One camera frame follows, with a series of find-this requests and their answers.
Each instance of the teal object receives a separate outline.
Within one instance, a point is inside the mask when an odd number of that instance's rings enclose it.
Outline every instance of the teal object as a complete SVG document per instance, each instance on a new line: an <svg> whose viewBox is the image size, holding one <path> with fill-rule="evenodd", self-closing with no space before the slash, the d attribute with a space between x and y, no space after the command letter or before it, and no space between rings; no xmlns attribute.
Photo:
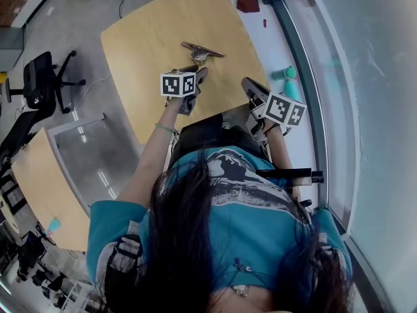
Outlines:
<svg viewBox="0 0 417 313"><path fill-rule="evenodd" d="M289 98L301 102L300 91L293 80L287 80L285 82L284 92Z"/></svg>
<svg viewBox="0 0 417 313"><path fill-rule="evenodd" d="M50 225L48 226L48 235L52 232L55 232L61 227L61 223L58 219L53 218L50 222Z"/></svg>
<svg viewBox="0 0 417 313"><path fill-rule="evenodd" d="M289 66L283 70L277 70L275 72L272 72L271 78L273 80L288 80L288 79L294 79L297 75L297 72L294 67Z"/></svg>

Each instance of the necklace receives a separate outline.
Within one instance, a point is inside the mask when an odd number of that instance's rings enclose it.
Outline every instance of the necklace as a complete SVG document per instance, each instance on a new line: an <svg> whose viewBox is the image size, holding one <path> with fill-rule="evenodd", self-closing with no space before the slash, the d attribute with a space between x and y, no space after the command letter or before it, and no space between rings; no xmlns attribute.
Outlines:
<svg viewBox="0 0 417 313"><path fill-rule="evenodd" d="M263 279L255 272L253 271L252 267L244 264L241 264L240 260L238 258L235 258L235 267L236 267L236 274L234 275L232 282L234 281L235 277L239 272L243 273L251 273L253 276L255 276L257 279L259 279L264 285L266 283L263 281ZM249 298L249 285L233 285L231 286L231 289L236 292L236 294L240 295L241 297Z"/></svg>

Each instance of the teal t-shirt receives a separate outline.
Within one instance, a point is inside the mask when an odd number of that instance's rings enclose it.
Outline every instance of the teal t-shirt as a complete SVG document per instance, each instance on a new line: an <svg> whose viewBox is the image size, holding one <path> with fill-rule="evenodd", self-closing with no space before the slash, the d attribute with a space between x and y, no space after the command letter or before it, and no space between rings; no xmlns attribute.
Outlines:
<svg viewBox="0 0 417 313"><path fill-rule="evenodd" d="M216 290L233 285L273 290L280 261L296 245L295 233L305 230L293 197L256 175L256 170L274 169L271 163L233 146L204 152L210 175L216 179L209 217L213 265L222 270L215 280ZM186 170L198 155L198 151L189 153L175 166ZM149 258L149 216L144 207L129 202L98 201L91 206L87 270L92 282L106 267L102 256L109 253L104 253L105 247L127 234L132 222L139 224L137 234L144 258ZM316 212L311 223L319 232L324 249L338 252L349 277L352 274L349 254L330 212Z"/></svg>

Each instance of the long dark hair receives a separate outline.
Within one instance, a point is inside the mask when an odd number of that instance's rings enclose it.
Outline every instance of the long dark hair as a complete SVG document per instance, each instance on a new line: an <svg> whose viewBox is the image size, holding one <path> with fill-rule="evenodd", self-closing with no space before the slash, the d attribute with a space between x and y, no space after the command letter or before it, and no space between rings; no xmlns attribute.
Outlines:
<svg viewBox="0 0 417 313"><path fill-rule="evenodd" d="M101 312L208 312L216 270L212 265L209 214L212 187L207 161L162 174L154 185L149 222L149 259L140 268L116 273L101 284ZM309 229L280 263L274 309L290 312L348 312L349 282L338 255L319 246L306 211L295 201ZM308 279L311 293L306 298Z"/></svg>

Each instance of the graphic print on shirt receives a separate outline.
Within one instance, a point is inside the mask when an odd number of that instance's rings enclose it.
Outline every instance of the graphic print on shirt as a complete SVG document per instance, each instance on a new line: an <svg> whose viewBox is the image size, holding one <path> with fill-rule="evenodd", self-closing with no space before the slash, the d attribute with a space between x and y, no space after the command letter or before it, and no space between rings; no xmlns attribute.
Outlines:
<svg viewBox="0 0 417 313"><path fill-rule="evenodd" d="M216 180L213 205L243 203L284 211L299 220L297 208L288 193L256 175L256 169L240 153L225 148L211 154L207 163L212 179Z"/></svg>

